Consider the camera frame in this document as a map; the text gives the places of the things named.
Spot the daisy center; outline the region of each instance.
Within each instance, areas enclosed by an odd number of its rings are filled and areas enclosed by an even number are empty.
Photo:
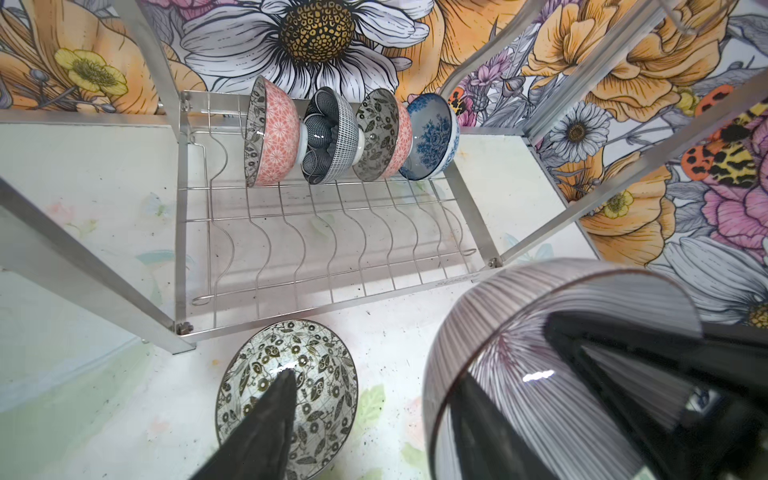
[[[294,60],[324,63],[339,58],[354,34],[352,12],[336,0],[319,0],[288,12],[280,41]]]
[[[750,325],[761,329],[768,328],[768,303],[761,303],[750,308]]]
[[[577,144],[587,136],[587,128],[581,122],[568,127],[568,140]]]

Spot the blue floral bowl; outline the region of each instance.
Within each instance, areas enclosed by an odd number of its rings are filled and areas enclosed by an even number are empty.
[[[437,94],[419,95],[409,106],[413,128],[411,154],[400,168],[408,180],[425,180],[442,172],[458,148],[458,120]]]

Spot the gray leaf patterned bowl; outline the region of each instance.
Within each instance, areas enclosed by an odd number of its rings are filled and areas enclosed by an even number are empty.
[[[245,342],[221,380],[216,435],[223,442],[286,368],[294,369],[298,389],[286,480],[306,480],[336,456],[357,412],[355,363],[341,339],[319,323],[276,323]]]
[[[355,118],[365,136],[365,147],[353,170],[360,180],[372,182],[382,176],[395,153],[399,129],[395,95],[383,88],[372,91],[362,100]]]

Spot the orange flower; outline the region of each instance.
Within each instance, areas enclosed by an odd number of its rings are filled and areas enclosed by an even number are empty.
[[[674,12],[688,28],[705,27],[697,35],[679,31],[665,18],[616,65],[590,93],[590,101],[609,111],[617,120],[645,122],[661,108],[680,100],[678,87],[706,77],[720,62],[718,44],[725,36],[729,9],[719,12],[729,0],[683,0]],[[545,78],[539,88],[558,74],[570,74],[595,48],[605,33],[634,4],[620,0],[600,4],[586,0],[578,7],[559,7],[541,26],[528,67],[523,75]]]
[[[429,26],[429,36],[408,48],[385,48],[390,58],[405,57],[412,65],[397,72],[395,96],[433,92],[453,70],[488,42],[494,23],[504,28],[525,0],[435,0],[435,7],[418,22]]]
[[[603,181],[615,177],[640,158],[634,152],[611,164],[603,172],[603,149],[593,157],[571,162],[554,171],[570,176],[557,177],[568,201],[576,201]],[[666,167],[659,167],[626,190],[614,195],[592,215],[581,218],[602,257],[617,263],[645,266],[661,255],[664,241],[674,233],[674,204],[664,197]]]
[[[138,46],[117,18],[66,0],[22,0],[30,26],[0,11],[0,80],[14,108],[153,114],[157,92]],[[166,48],[179,89],[205,84]]]

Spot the white daisy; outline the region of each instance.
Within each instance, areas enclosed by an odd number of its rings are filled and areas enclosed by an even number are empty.
[[[364,45],[405,48],[423,41],[433,0],[264,0],[226,5],[184,24],[185,62],[223,78],[213,90],[247,93],[261,74],[289,96],[330,87],[348,101],[377,88],[397,88],[395,64]],[[405,59],[398,65],[407,66]]]
[[[554,152],[569,162],[595,155],[608,140],[608,112],[580,101],[549,134]]]
[[[677,280],[703,321],[768,328],[768,270],[751,255],[708,237],[681,238],[648,268]]]

